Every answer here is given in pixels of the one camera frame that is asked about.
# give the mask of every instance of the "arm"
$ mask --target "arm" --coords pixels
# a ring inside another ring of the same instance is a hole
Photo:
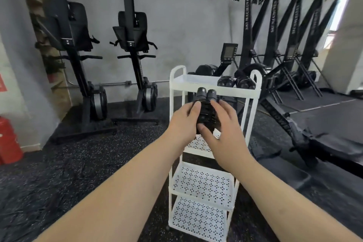
[[[191,107],[192,103],[186,104],[176,111],[160,138],[75,205],[36,241],[137,241],[174,161],[195,138],[200,102],[188,116]]]
[[[261,166],[250,154],[235,110],[212,103],[221,122],[217,140],[203,125],[198,129],[217,162],[248,191],[281,242],[362,241],[337,220]]]

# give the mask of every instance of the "red sign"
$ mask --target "red sign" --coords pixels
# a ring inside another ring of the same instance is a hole
[[[7,89],[6,89],[4,81],[2,80],[1,75],[0,75],[0,92],[6,92],[6,91],[7,91]]]

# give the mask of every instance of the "white storage rack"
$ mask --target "white storage rack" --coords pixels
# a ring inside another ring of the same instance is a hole
[[[179,69],[183,69],[183,75],[175,78]],[[252,99],[246,131],[248,144],[262,85],[261,73],[253,70],[251,78],[254,77],[257,78],[255,90],[220,87],[217,86],[219,77],[189,75],[185,66],[177,66],[170,73],[170,119],[174,113],[174,90],[183,92],[182,105],[185,104],[186,93],[197,92],[199,87],[214,89],[221,96],[246,98],[245,107]],[[244,109],[241,127],[245,126],[247,110]],[[214,135],[218,138],[220,132],[215,130]],[[184,152],[214,158],[200,135]],[[225,242],[238,186],[238,180],[230,173],[183,162],[181,155],[174,175],[172,169],[169,172],[169,226],[210,242]],[[173,208],[172,194],[177,195]]]

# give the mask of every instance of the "concrete wall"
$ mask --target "concrete wall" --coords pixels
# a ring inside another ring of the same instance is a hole
[[[88,78],[94,83],[134,82],[131,61],[118,60],[116,57],[125,52],[109,44],[109,41],[116,40],[112,26],[118,25],[117,13],[124,9],[123,0],[70,1],[84,4],[90,33],[101,41],[94,46],[92,54],[102,55],[104,59],[84,61]],[[289,1],[281,0],[279,19]],[[303,1],[303,14],[311,2]],[[156,54],[156,59],[146,58],[142,61],[144,75],[149,80],[167,80],[170,70],[180,64],[186,65],[190,71],[201,64],[219,64],[224,42],[235,42],[242,47],[244,0],[135,0],[135,9],[148,15],[148,39],[159,47],[158,51],[151,47],[150,54]],[[260,6],[253,5],[254,18],[259,9]],[[260,54],[265,51],[268,25],[269,16],[265,18],[256,43],[256,51]],[[289,29],[288,26],[280,45],[281,52],[286,48]],[[75,82],[72,70],[68,69],[67,72]],[[135,99],[137,95],[136,86],[108,87],[106,90],[110,102]],[[73,103],[80,101],[78,90],[73,90],[71,95]],[[159,85],[159,95],[168,96],[168,84]]]
[[[11,67],[16,77],[15,81],[10,74],[9,86],[12,89],[7,93],[9,102],[3,113],[14,121],[22,146],[39,143],[42,147],[59,124],[59,119],[51,102],[52,93],[41,55],[34,48],[36,38],[29,11],[25,0],[0,0],[0,4],[0,34],[5,49],[2,51],[3,64],[7,70]],[[36,137],[31,132],[37,134],[36,140],[29,138],[31,135]]]
[[[19,89],[0,35],[0,75],[7,88],[0,92],[0,115],[9,119],[21,146],[37,145],[38,134],[32,127],[25,101]]]
[[[349,93],[363,80],[363,0],[349,0],[323,73],[335,90]]]

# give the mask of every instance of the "red fire extinguisher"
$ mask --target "red fire extinguisher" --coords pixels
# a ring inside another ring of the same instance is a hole
[[[17,162],[23,155],[10,121],[0,116],[0,163]]]

